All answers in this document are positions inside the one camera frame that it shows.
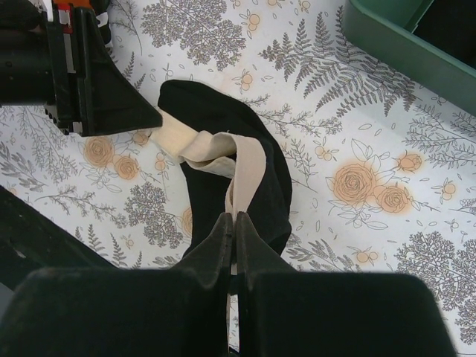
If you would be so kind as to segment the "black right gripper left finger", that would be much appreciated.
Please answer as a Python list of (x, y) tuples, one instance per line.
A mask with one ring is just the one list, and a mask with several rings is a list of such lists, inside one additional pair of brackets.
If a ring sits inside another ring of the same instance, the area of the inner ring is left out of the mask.
[(174, 265), (174, 270), (190, 274), (205, 290), (227, 290), (233, 236), (232, 216), (221, 213), (209, 235)]

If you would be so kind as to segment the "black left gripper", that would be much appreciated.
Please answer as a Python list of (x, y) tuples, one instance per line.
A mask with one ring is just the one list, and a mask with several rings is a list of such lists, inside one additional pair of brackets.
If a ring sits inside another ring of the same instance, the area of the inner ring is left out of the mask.
[(112, 61), (87, 7), (1, 2), (1, 105), (45, 104), (64, 135), (112, 135), (162, 125), (162, 116)]

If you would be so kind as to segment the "black underwear beige waistband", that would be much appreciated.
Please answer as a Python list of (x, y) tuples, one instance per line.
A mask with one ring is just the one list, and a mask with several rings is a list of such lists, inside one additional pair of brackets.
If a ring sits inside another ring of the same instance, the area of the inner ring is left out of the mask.
[(247, 213), (259, 237), (282, 254), (291, 236), (292, 180), (283, 152), (243, 102), (200, 82), (168, 80), (151, 139), (177, 160), (192, 214), (191, 253), (221, 213)]

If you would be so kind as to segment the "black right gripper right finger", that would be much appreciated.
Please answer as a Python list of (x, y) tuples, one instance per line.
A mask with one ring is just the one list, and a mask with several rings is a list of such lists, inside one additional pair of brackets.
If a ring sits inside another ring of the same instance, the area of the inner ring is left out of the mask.
[(237, 269), (246, 283), (273, 274), (293, 274), (292, 268), (257, 233), (247, 213), (239, 212), (236, 220)]

